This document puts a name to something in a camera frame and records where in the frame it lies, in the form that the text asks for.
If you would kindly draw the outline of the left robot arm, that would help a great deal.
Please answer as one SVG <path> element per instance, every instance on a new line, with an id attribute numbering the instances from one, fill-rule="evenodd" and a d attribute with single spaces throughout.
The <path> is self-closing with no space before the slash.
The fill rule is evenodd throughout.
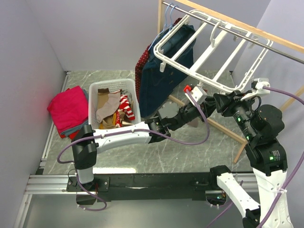
<path id="1" fill-rule="evenodd" d="M 158 143 L 171 139 L 171 132 L 183 127 L 196 118 L 205 121 L 215 111 L 215 100 L 207 96 L 193 104 L 179 107 L 176 103 L 166 102 L 154 117 L 135 125 L 96 133 L 91 125 L 84 126 L 71 142 L 74 167 L 78 177 L 78 185 L 85 191 L 95 185 L 93 167 L 97 154 L 117 147 Z"/>

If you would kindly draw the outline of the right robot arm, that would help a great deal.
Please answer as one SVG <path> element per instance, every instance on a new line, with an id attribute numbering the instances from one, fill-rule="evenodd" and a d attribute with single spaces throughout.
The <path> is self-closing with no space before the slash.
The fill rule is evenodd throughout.
<path id="1" fill-rule="evenodd" d="M 246 155 L 256 177 L 259 202 L 252 199 L 226 166 L 210 170 L 209 186 L 222 189 L 235 204 L 245 228 L 291 228 L 284 182 L 287 177 L 287 156 L 277 140 L 284 129 L 282 112 L 269 104 L 253 110 L 255 95 L 234 91 L 214 94 L 216 110 L 223 117 L 233 117 L 247 144 Z"/>

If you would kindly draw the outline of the white plastic clip hanger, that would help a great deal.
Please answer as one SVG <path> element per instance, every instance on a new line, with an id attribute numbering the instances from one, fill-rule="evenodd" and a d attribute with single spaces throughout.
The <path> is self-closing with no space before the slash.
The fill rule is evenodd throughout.
<path id="1" fill-rule="evenodd" d="M 193 13 L 194 15 L 196 16 L 199 16 L 201 18 L 204 18 L 204 19 L 207 19 L 206 16 L 203 16 L 203 14 L 201 13 L 198 13 L 198 10 L 194 11 L 194 10 L 191 10 L 190 13 Z M 162 61 L 161 63 L 161 72 L 164 71 L 164 67 L 166 66 L 166 64 L 169 64 L 170 66 L 174 67 L 175 69 L 185 73 L 186 75 L 190 76 L 190 72 L 186 73 L 186 71 L 184 71 L 185 69 L 189 69 L 189 70 L 196 70 L 196 73 L 194 73 L 194 75 L 198 76 L 198 75 L 202 75 L 204 76 L 203 74 L 199 73 L 198 70 L 205 64 L 207 63 L 208 59 L 212 56 L 212 54 L 220 47 L 222 47 L 222 42 L 224 41 L 224 39 L 228 36 L 228 34 L 230 33 L 226 33 L 224 30 L 221 30 L 219 28 L 216 28 L 214 30 L 214 34 L 213 34 L 213 38 L 216 39 L 216 42 L 213 46 L 213 48 L 215 48 L 215 50 L 213 50 L 213 52 L 211 53 L 211 55 L 204 61 L 203 60 L 203 64 L 197 68 L 200 64 L 197 62 L 199 57 L 202 55 L 202 54 L 208 54 L 209 51 L 211 51 L 212 47 L 210 47 L 210 36 L 209 36 L 209 39 L 207 41 L 207 47 L 206 49 L 202 52 L 202 54 L 198 57 L 197 60 L 194 61 L 194 63 L 192 64 L 192 66 L 186 66 L 185 64 L 183 63 L 179 63 L 178 62 L 178 58 L 181 57 L 181 55 L 186 51 L 187 48 L 190 47 L 191 44 L 194 43 L 194 41 L 198 38 L 199 35 L 201 35 L 202 33 L 204 33 L 205 29 L 207 26 L 210 26 L 209 24 L 205 24 L 203 25 L 203 21 L 201 21 L 201 24 L 199 25 L 199 27 L 196 29 L 194 35 L 192 35 L 187 41 L 186 43 L 174 54 L 173 57 L 169 58 L 169 57 L 166 57 L 163 53 L 163 50 L 161 49 L 162 46 L 183 26 L 183 25 L 187 25 L 190 21 L 190 19 L 193 18 L 191 16 L 188 16 L 187 14 L 181 19 L 180 22 L 177 23 L 177 25 L 175 25 L 172 29 L 170 29 L 166 35 L 164 35 L 163 38 L 161 38 L 160 41 L 158 41 L 155 46 L 153 47 L 153 53 L 154 55 L 160 59 Z M 238 31 L 235 27 L 232 27 L 231 25 L 227 26 L 229 29 L 231 29 L 232 31 L 236 32 L 236 33 L 240 33 L 241 35 L 243 36 L 249 36 L 249 34 L 247 35 L 246 32 L 244 31 Z M 240 42 L 243 40 L 242 38 L 240 37 L 236 37 L 234 36 L 234 38 L 238 38 L 240 41 L 239 43 L 236 45 L 236 47 L 240 44 Z M 270 40 L 266 40 L 265 38 L 261 38 L 261 37 L 258 37 L 256 35 L 251 35 L 249 36 L 249 38 L 255 40 L 255 41 L 258 41 L 259 43 L 262 43 L 264 45 L 267 45 L 267 46 L 271 46 L 273 45 L 273 42 L 271 42 Z M 248 42 L 247 40 L 245 40 L 245 43 L 242 45 L 242 47 L 240 48 L 240 50 L 236 53 L 236 55 L 234 56 L 234 58 L 238 55 L 238 53 L 241 51 L 241 49 L 244 47 L 244 46 L 247 46 L 247 47 L 250 47 L 250 46 L 256 46 L 255 44 L 252 44 L 250 42 Z M 233 53 L 233 51 L 235 50 L 235 48 L 229 53 L 228 57 L 225 59 L 225 60 L 221 60 L 220 61 L 220 68 L 218 70 L 218 72 L 216 73 L 216 75 L 218 73 L 221 73 L 220 74 L 220 77 L 222 76 L 222 74 L 227 70 L 229 64 L 234 60 L 234 58 L 232 59 L 232 61 L 228 64 L 227 68 L 225 70 L 223 70 L 222 72 L 220 72 L 220 69 L 221 67 L 225 64 L 225 62 L 227 61 L 227 59 L 229 58 L 229 56 Z M 230 87 L 224 83 L 222 83 L 220 81 L 220 77 L 218 78 L 217 80 L 217 83 L 215 84 L 216 86 L 212 86 L 210 85 L 210 79 L 213 79 L 215 76 L 213 76 L 212 78 L 208 78 L 207 76 L 204 76 L 205 78 L 207 78 L 208 82 L 201 82 L 198 80 L 198 78 L 195 78 L 197 79 L 200 83 L 202 84 L 207 84 L 211 87 L 218 87 L 217 85 L 219 84 L 222 84 L 223 85 L 223 88 L 225 90 L 225 92 L 223 93 L 231 93 L 235 90 L 239 90 L 239 91 L 244 91 L 247 84 L 250 83 L 250 81 L 252 80 L 252 77 L 253 77 L 253 74 L 254 72 L 256 71 L 256 69 L 258 68 L 258 66 L 260 65 L 260 63 L 262 62 L 263 58 L 265 57 L 266 53 L 269 51 L 267 49 L 264 49 L 263 47 L 261 47 L 261 51 L 259 52 L 259 54 L 257 55 L 256 59 L 253 61 L 253 63 L 251 64 L 251 66 L 248 68 L 247 72 L 244 74 L 243 78 L 241 79 L 241 81 L 236 84 L 234 87 Z"/>

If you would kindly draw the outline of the beige striped-cuff sock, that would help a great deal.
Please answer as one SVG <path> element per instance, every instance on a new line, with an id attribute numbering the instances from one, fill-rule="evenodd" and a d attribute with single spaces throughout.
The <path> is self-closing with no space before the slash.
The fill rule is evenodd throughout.
<path id="1" fill-rule="evenodd" d="M 109 108 L 106 109 L 99 109 L 96 111 L 96 120 L 100 123 L 103 119 L 108 116 L 113 115 L 120 105 L 120 91 L 116 91 L 115 93 L 109 94 L 109 101 L 110 104 Z"/>
<path id="2" fill-rule="evenodd" d="M 193 128 L 197 128 L 198 125 L 199 125 L 199 120 L 200 120 L 200 119 L 197 117 L 197 118 L 195 118 L 195 119 L 189 121 L 189 122 L 187 123 L 187 125 L 189 125 L 189 126 L 191 126 L 191 127 L 193 127 Z"/>

